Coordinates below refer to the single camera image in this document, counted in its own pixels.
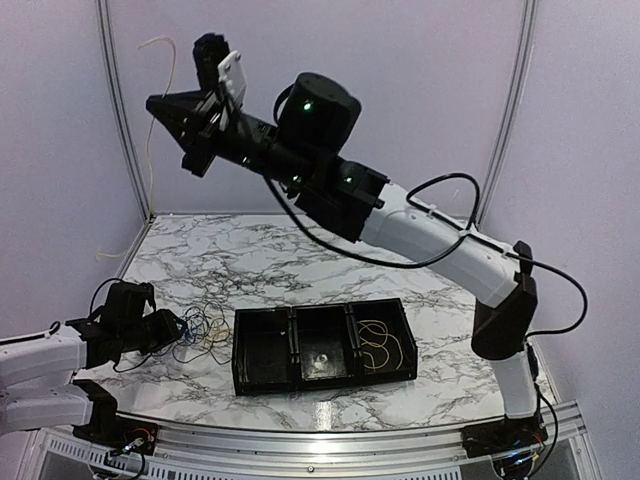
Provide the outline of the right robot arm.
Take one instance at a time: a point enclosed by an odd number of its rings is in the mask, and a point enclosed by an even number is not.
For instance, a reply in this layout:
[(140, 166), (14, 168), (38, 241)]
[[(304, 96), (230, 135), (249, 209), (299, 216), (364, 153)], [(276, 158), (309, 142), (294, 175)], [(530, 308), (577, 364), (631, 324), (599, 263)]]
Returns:
[(489, 361), (505, 419), (495, 438), (515, 448), (534, 431), (539, 400), (525, 347), (537, 306), (533, 259), (525, 243), (503, 244), (473, 223), (458, 226), (384, 174), (339, 154), (360, 114), (360, 102), (337, 82), (301, 73), (281, 95), (272, 122), (244, 113), (229, 89), (147, 99), (147, 111), (180, 145), (182, 166), (203, 176), (216, 158), (260, 175), (288, 214), (352, 242), (400, 256), (403, 269), (429, 268), (476, 300), (472, 348)]

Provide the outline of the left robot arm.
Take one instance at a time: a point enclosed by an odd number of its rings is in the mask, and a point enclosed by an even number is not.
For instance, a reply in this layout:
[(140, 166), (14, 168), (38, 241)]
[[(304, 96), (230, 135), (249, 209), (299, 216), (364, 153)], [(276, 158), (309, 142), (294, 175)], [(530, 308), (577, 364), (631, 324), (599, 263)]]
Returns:
[(112, 278), (104, 285), (104, 303), (92, 304), (86, 317), (2, 340), (2, 434), (69, 425), (76, 435), (106, 445), (128, 437), (116, 399), (75, 374), (117, 365), (130, 352), (150, 358), (179, 341), (187, 324), (157, 307), (149, 283)]

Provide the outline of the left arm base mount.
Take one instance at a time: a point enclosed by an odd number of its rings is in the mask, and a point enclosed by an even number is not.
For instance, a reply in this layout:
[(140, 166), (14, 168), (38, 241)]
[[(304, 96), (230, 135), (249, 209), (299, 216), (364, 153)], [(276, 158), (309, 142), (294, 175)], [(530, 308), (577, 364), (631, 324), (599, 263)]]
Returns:
[(74, 426), (72, 433), (76, 438), (109, 447), (111, 450), (122, 450), (134, 440), (142, 439), (142, 445), (134, 447), (133, 451), (152, 455), (158, 439), (159, 425), (116, 415), (102, 426), (98, 424)]

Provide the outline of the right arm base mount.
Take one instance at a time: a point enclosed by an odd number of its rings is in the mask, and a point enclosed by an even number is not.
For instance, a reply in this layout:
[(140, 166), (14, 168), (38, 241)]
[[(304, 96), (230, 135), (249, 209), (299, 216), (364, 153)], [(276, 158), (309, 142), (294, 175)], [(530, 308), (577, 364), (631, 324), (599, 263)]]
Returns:
[(537, 418), (509, 419), (470, 425), (461, 429), (462, 445), (469, 458), (500, 454), (548, 439), (543, 422)]

